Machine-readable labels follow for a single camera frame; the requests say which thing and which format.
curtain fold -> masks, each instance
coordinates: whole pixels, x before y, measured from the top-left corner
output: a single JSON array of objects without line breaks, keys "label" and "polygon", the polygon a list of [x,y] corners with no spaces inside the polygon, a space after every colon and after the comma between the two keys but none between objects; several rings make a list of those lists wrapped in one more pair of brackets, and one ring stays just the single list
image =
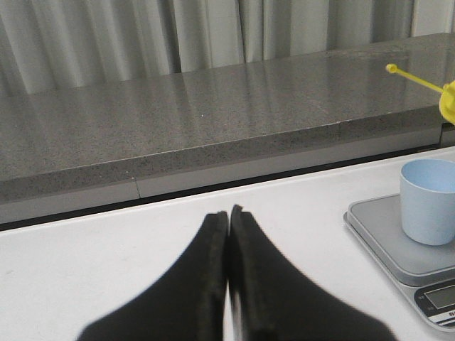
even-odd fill
[{"label": "curtain fold", "polygon": [[454,0],[0,0],[0,97],[451,32]]}]

digital display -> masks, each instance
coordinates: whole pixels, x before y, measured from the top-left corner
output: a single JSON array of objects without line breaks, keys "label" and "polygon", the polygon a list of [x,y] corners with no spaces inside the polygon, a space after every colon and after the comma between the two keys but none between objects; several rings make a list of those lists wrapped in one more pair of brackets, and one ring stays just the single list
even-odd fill
[{"label": "digital display", "polygon": [[430,291],[425,293],[425,296],[428,297],[436,308],[444,308],[455,304],[455,286]]}]

kitchen scale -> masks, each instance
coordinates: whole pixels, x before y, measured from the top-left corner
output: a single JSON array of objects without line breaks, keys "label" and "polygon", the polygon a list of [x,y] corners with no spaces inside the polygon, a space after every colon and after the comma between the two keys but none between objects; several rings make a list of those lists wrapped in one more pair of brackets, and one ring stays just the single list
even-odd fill
[{"label": "kitchen scale", "polygon": [[399,195],[354,202],[344,220],[424,320],[455,332],[455,241],[434,247],[410,239]]}]

white table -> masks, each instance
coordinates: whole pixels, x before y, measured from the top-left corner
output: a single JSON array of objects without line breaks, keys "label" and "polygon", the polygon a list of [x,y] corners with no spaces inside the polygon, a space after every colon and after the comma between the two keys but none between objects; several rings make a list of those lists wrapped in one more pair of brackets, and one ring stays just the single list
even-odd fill
[{"label": "white table", "polygon": [[0,232],[0,340],[74,340],[160,277],[206,213],[234,204],[299,270],[398,340],[453,340],[418,316],[343,223],[352,202],[398,193],[401,166],[424,157],[455,161],[455,147]]}]

plastic cup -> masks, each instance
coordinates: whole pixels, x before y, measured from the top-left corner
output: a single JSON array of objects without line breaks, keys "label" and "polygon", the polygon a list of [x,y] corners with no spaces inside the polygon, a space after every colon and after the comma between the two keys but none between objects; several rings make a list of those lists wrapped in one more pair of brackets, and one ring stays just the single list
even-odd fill
[{"label": "plastic cup", "polygon": [[416,242],[443,245],[455,238],[455,162],[420,159],[401,170],[402,228]]}]

